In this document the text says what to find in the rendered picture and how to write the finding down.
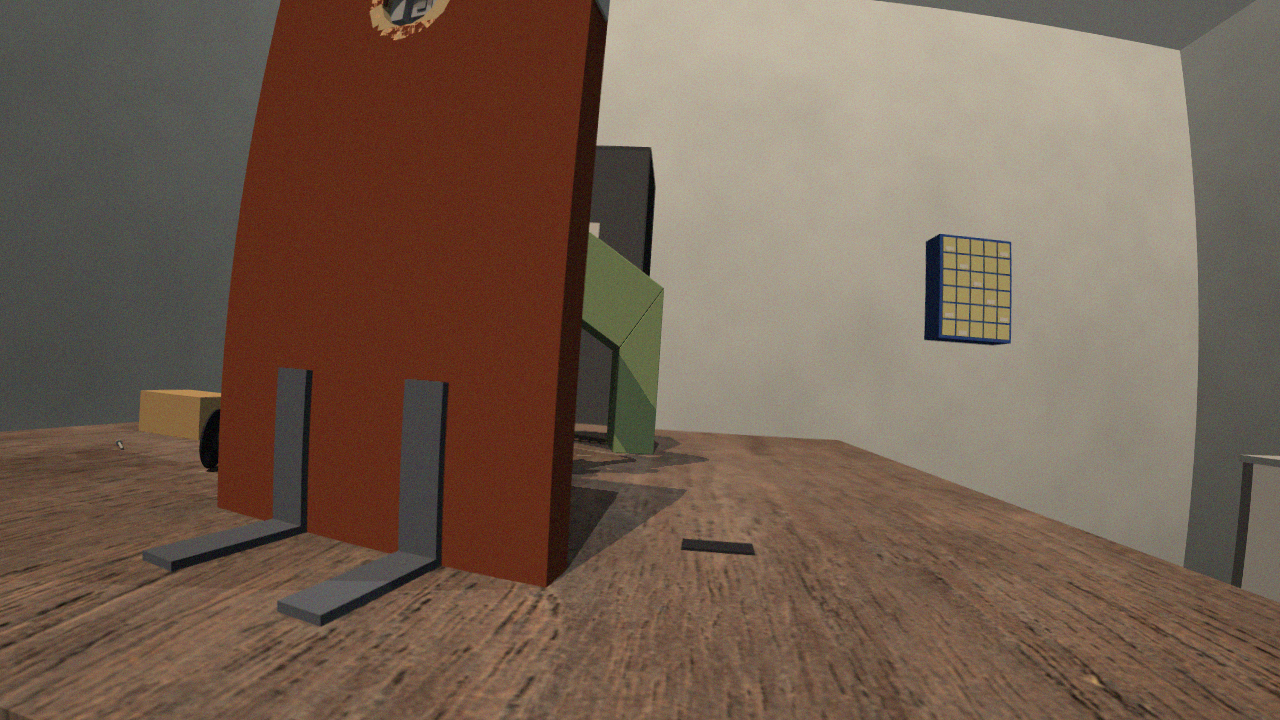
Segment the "dark grey flat bar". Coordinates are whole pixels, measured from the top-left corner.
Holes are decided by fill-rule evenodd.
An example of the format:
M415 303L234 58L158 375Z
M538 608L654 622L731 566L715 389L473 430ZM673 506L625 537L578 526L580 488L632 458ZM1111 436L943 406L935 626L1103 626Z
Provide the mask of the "dark grey flat bar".
M722 542L722 541L682 539L681 550L714 552L714 553L755 555L753 544L750 543L736 543L736 542Z

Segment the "tan cardboard box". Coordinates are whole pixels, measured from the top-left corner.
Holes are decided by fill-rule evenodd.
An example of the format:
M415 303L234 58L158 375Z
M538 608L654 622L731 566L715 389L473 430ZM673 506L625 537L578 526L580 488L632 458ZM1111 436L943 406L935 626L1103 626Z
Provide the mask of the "tan cardboard box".
M197 389L141 389L140 430L200 439L204 423L220 409L221 393Z

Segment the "reddish-brown door slab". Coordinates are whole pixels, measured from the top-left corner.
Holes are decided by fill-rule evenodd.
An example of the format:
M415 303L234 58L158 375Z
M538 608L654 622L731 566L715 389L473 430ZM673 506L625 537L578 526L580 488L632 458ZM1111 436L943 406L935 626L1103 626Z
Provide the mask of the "reddish-brown door slab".
M273 519L314 370L307 532L398 551L404 379L449 382L442 566L567 570L604 20L595 0L282 0L230 274L218 509ZM390 24L392 23L392 24Z

